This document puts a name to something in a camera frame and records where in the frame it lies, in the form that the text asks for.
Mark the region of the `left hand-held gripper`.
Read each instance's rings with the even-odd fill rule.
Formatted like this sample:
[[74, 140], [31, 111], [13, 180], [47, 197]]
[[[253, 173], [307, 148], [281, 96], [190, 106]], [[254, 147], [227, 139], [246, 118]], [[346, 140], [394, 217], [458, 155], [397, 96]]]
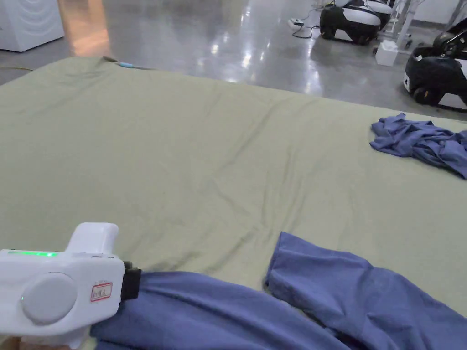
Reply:
[[0, 333], [77, 349], [89, 328], [139, 295], [142, 271], [113, 254], [114, 223], [80, 223], [63, 252], [0, 252]]

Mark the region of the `person's left hand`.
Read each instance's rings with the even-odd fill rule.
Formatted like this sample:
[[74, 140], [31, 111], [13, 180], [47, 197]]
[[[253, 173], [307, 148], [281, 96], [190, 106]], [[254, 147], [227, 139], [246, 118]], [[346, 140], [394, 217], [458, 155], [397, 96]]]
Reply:
[[67, 345], [61, 346], [49, 346], [49, 345], [38, 345], [30, 344], [21, 341], [20, 337], [9, 337], [4, 339], [0, 344], [1, 350], [70, 350], [71, 348]]

